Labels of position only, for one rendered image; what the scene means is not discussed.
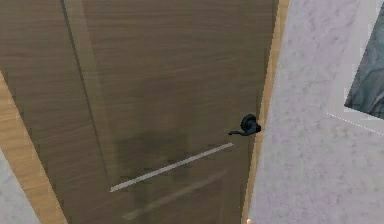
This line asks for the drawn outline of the brown wooden room door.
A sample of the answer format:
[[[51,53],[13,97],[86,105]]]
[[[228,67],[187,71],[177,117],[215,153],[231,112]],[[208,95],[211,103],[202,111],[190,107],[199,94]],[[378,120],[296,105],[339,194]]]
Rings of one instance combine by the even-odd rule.
[[[279,0],[0,0],[0,149],[40,224],[242,224]]]

